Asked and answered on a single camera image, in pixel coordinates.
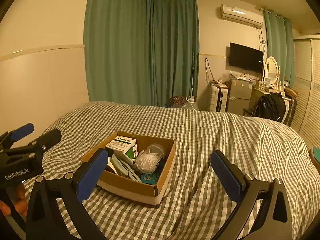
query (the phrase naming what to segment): open box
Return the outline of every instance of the open box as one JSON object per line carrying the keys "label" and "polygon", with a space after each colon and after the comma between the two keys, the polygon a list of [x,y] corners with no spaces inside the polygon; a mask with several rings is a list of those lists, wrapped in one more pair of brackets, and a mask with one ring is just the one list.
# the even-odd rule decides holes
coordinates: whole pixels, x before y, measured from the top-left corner
{"label": "open box", "polygon": [[138,152],[145,150],[152,143],[158,143],[162,145],[165,149],[164,168],[160,174],[157,184],[155,185],[133,181],[131,179],[113,174],[109,171],[103,171],[97,182],[97,185],[111,193],[134,201],[149,205],[160,204],[175,164],[175,141],[171,139],[135,135],[127,132],[116,131],[104,139],[101,143],[96,145],[89,152],[87,152],[82,157],[82,161],[87,162],[98,148],[104,149],[105,146],[118,135],[136,139]]}

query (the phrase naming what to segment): plastic container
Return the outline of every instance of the plastic container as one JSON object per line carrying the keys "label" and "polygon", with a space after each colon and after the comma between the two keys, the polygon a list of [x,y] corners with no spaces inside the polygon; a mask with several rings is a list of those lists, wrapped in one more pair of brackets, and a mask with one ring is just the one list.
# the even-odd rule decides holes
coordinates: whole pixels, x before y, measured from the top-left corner
{"label": "plastic container", "polygon": [[160,160],[164,159],[164,148],[160,144],[151,144],[135,160],[139,171],[152,174]]}
{"label": "plastic container", "polygon": [[199,111],[199,107],[198,107],[197,103],[195,102],[194,97],[187,98],[187,102],[183,105],[183,108]]}

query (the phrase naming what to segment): gingham blanket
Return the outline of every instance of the gingham blanket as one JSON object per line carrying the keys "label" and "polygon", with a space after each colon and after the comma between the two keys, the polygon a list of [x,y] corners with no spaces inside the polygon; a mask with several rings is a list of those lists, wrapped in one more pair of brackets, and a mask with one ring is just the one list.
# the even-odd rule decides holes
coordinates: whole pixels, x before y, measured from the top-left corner
{"label": "gingham blanket", "polygon": [[[176,140],[176,163],[159,208],[150,208],[95,187],[83,202],[107,239],[211,239],[235,207],[210,166],[220,149],[243,173],[283,179],[292,215],[293,239],[320,209],[320,177],[299,135],[280,123],[229,113],[178,108],[90,103],[52,124],[62,140],[44,156],[43,175],[61,178],[76,171],[81,156],[115,130]],[[34,178],[25,182],[28,197]],[[61,199],[70,232],[79,236]],[[258,202],[240,236],[247,234]]]}

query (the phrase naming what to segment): teal object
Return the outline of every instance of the teal object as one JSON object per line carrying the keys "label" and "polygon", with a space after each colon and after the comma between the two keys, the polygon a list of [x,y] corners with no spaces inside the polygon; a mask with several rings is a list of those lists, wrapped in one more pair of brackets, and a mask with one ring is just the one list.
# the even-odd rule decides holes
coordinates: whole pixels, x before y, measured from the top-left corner
{"label": "teal object", "polygon": [[289,87],[294,85],[294,42],[292,25],[289,19],[277,17],[271,11],[264,11],[267,30],[267,57],[274,57],[280,68],[280,81],[288,79]]}
{"label": "teal object", "polygon": [[90,101],[165,106],[191,83],[197,94],[196,0],[88,0],[84,45]]}
{"label": "teal object", "polygon": [[315,157],[317,162],[320,163],[320,149],[318,149],[317,147],[313,147],[312,151],[313,151],[313,156]]}

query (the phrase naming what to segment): white closet door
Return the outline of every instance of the white closet door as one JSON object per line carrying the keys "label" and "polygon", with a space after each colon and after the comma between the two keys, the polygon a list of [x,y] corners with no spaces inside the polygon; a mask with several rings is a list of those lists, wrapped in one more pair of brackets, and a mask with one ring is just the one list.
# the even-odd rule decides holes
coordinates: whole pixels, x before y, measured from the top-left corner
{"label": "white closet door", "polygon": [[312,79],[312,54],[310,40],[297,40],[295,45],[295,83],[298,93],[297,107],[291,127],[299,133],[309,101]]}
{"label": "white closet door", "polygon": [[320,40],[311,40],[314,77],[307,115],[300,135],[309,146],[320,147]]}

